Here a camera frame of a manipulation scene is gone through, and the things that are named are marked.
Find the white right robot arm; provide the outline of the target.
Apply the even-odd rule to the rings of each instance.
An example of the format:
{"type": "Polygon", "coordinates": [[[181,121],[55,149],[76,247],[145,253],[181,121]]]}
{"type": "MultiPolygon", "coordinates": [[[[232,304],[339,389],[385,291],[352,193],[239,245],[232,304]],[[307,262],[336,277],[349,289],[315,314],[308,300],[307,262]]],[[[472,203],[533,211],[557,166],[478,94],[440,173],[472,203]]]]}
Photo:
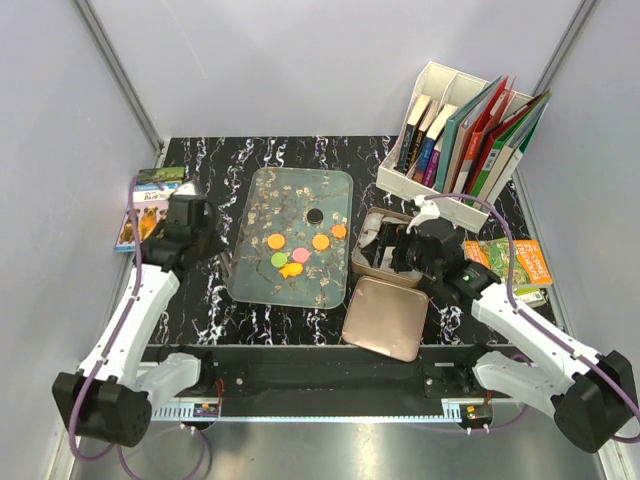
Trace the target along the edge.
{"type": "Polygon", "coordinates": [[[554,420],[576,447],[597,452],[610,440],[636,443],[619,431],[639,416],[633,368],[617,351],[607,355],[581,344],[517,300],[490,268],[469,258],[464,242],[444,219],[419,226],[385,221],[363,249],[375,267],[418,272],[429,294],[459,307],[497,331],[525,361],[477,346],[470,361],[454,371],[466,396],[482,390],[503,393],[554,420]]]}

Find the large orange round biscuit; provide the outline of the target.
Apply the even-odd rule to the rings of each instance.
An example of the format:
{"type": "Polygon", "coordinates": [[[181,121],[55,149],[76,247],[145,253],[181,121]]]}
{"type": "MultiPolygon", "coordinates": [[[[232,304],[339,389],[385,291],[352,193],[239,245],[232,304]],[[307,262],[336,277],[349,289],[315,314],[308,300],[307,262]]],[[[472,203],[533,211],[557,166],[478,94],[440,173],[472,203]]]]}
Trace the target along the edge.
{"type": "Polygon", "coordinates": [[[314,236],[312,245],[316,250],[324,251],[330,246],[330,239],[324,234],[318,234],[314,236]]]}

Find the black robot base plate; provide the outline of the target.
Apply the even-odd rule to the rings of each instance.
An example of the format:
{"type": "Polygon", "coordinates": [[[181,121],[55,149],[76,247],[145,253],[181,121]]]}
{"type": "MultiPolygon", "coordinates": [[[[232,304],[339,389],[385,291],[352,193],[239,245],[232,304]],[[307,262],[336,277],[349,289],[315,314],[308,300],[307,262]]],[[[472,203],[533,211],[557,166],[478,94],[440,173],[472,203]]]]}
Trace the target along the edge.
{"type": "Polygon", "coordinates": [[[178,352],[204,355],[209,377],[176,400],[220,394],[227,422],[455,423],[491,396],[472,377],[473,346],[426,346],[404,362],[353,346],[152,345],[142,366],[178,352]]]}

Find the metal tongs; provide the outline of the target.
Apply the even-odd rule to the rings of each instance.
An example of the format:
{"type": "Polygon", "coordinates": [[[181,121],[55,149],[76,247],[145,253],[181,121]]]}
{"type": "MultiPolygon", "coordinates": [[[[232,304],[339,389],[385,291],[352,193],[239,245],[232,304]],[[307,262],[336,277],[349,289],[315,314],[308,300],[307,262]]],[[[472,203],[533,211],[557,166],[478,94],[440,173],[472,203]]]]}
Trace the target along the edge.
{"type": "Polygon", "coordinates": [[[227,283],[233,275],[233,262],[228,250],[222,250],[217,256],[217,271],[223,283],[227,283]]]}

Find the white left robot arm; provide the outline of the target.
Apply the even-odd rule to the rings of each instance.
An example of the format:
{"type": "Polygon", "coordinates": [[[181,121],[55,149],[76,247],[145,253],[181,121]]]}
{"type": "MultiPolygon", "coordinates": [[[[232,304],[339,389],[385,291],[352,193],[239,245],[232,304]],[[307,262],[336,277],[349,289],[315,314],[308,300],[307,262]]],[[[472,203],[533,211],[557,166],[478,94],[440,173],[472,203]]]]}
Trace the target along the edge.
{"type": "Polygon", "coordinates": [[[182,347],[138,371],[160,314],[200,261],[220,253],[213,208],[197,194],[173,194],[168,213],[136,247],[125,292],[96,346],[73,373],[61,372],[52,394],[75,447],[79,436],[134,447],[152,414],[182,392],[208,394],[213,357],[182,347]]]}

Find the black sandwich cookie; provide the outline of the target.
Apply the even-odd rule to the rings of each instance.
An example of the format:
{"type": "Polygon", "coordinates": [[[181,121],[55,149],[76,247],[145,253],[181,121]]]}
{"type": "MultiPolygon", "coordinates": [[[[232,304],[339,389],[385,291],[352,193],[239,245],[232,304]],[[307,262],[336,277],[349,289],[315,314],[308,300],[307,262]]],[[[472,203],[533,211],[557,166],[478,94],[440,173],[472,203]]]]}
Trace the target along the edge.
{"type": "Polygon", "coordinates": [[[313,208],[307,212],[306,218],[310,224],[319,224],[323,221],[324,214],[320,209],[313,208]]]}

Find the orange flower shaped cookie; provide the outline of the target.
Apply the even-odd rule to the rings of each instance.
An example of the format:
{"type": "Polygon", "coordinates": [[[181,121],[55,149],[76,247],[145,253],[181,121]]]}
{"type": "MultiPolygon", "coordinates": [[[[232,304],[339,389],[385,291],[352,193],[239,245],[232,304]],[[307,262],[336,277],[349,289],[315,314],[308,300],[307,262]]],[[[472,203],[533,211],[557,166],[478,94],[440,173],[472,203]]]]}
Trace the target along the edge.
{"type": "Polygon", "coordinates": [[[343,239],[346,237],[348,231],[344,225],[334,225],[331,228],[331,234],[336,239],[343,239]]]}

